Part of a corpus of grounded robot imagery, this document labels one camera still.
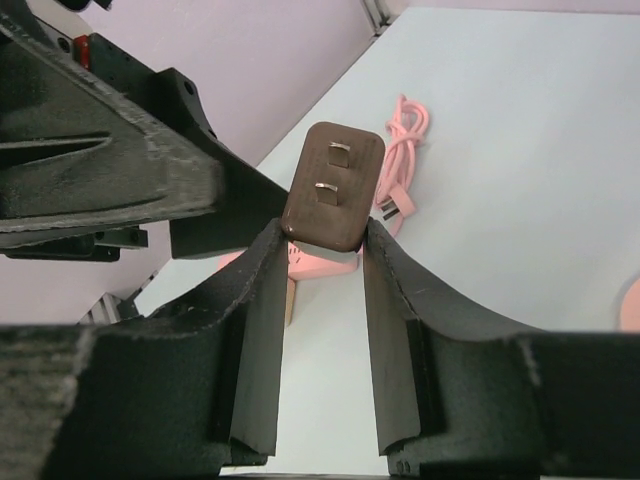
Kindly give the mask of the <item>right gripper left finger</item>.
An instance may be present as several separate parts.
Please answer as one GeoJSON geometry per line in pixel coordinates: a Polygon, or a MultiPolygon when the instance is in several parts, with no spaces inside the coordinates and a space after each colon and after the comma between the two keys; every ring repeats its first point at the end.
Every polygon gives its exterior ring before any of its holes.
{"type": "Polygon", "coordinates": [[[287,247],[270,222],[150,317],[1,330],[5,475],[215,475],[275,452],[287,247]]]}

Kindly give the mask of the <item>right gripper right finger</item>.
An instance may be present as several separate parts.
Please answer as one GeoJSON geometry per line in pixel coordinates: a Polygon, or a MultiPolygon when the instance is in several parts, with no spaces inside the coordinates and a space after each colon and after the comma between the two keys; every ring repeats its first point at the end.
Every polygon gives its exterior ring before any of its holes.
{"type": "Polygon", "coordinates": [[[378,449],[393,477],[638,477],[637,335],[507,318],[374,220],[363,275],[378,449]]]}

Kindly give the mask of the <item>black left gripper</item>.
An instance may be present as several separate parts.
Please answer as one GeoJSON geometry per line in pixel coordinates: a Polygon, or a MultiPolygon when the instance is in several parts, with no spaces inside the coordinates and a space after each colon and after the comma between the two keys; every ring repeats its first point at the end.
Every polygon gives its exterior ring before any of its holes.
{"type": "Polygon", "coordinates": [[[216,137],[195,84],[103,36],[1,5],[1,252],[116,260],[168,222],[173,255],[249,246],[286,191],[216,137]]]}

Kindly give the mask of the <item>pink brown USB charger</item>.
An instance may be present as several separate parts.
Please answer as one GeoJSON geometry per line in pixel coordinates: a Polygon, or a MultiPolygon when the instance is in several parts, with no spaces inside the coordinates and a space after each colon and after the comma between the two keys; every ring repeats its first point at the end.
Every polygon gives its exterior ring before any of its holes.
{"type": "Polygon", "coordinates": [[[281,228],[302,252],[347,263],[358,253],[385,156],[376,133],[331,122],[307,132],[281,228]]]}

